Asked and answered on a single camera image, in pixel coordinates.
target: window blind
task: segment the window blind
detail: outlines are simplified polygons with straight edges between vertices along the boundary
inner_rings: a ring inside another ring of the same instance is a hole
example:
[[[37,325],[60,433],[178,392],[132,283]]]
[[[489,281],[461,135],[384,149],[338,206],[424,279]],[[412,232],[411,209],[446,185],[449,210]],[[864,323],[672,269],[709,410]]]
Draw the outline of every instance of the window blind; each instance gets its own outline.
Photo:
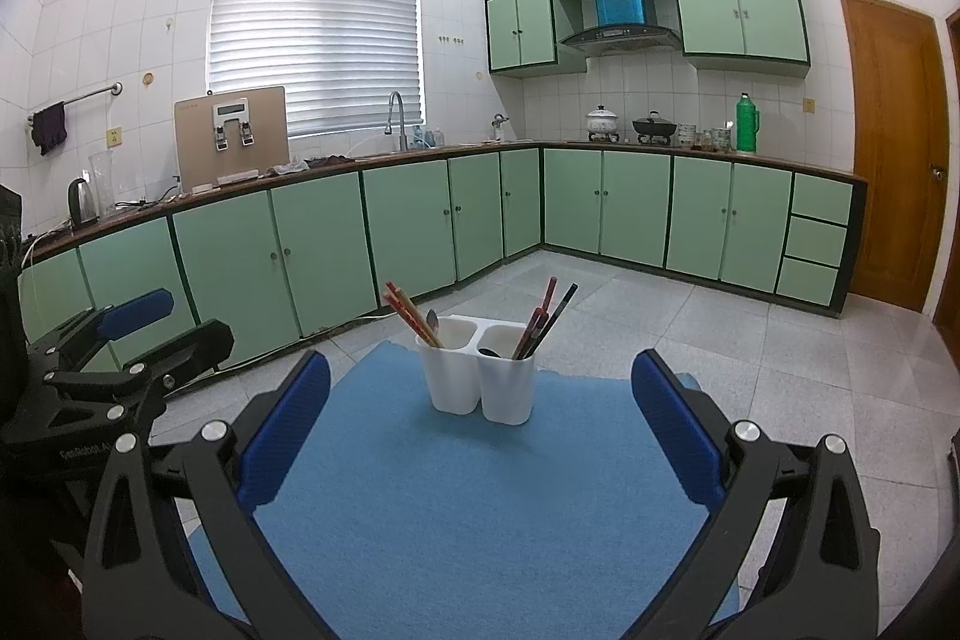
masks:
[[[290,137],[385,125],[392,91],[415,124],[416,0],[213,0],[209,82],[213,92],[284,86]]]

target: white utensil holder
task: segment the white utensil holder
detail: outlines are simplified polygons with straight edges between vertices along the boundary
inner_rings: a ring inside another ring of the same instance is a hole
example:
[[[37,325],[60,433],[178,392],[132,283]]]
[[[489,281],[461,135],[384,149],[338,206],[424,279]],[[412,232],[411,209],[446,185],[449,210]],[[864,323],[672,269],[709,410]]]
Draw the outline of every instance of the white utensil holder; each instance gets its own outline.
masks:
[[[517,426],[533,408],[536,362],[484,356],[488,348],[510,356],[525,329],[523,323],[476,319],[467,316],[440,318],[438,337],[444,348],[434,348],[416,338],[424,364],[430,400],[442,413],[472,413],[483,399],[483,415],[495,423]]]

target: gooseneck faucet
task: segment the gooseneck faucet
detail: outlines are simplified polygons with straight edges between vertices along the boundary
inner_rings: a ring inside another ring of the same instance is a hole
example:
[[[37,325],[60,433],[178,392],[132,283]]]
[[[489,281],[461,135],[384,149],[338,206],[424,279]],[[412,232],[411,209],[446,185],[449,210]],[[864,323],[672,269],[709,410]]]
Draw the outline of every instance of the gooseneck faucet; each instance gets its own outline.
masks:
[[[403,119],[403,97],[400,95],[400,91],[393,91],[390,94],[390,108],[387,111],[387,127],[383,129],[383,133],[386,136],[390,136],[394,133],[394,99],[397,100],[397,104],[400,105],[400,149],[407,149],[407,126]]]

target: electric kettle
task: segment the electric kettle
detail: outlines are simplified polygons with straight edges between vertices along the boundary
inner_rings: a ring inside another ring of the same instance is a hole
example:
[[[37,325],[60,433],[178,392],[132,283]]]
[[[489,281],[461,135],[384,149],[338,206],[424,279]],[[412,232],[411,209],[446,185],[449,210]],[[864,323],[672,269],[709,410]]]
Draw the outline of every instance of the electric kettle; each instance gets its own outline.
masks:
[[[83,177],[78,177],[66,191],[66,203],[70,209],[70,223],[74,230],[82,226],[97,223],[97,200],[93,189]]]

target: blue gripper pad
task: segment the blue gripper pad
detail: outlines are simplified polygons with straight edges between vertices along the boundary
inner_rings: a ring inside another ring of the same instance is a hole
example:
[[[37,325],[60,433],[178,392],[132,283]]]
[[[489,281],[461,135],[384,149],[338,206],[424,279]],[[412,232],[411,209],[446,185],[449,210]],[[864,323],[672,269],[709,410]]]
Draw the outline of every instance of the blue gripper pad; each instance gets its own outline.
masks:
[[[247,513],[274,501],[328,396],[330,366],[323,354],[314,353],[240,456],[236,496]]]
[[[169,290],[159,287],[112,310],[107,310],[97,327],[97,336],[108,340],[120,339],[157,320],[164,319],[172,311],[174,311],[173,295]]]
[[[712,439],[670,379],[643,351],[631,373],[634,399],[690,501],[713,512],[723,504],[722,461]]]

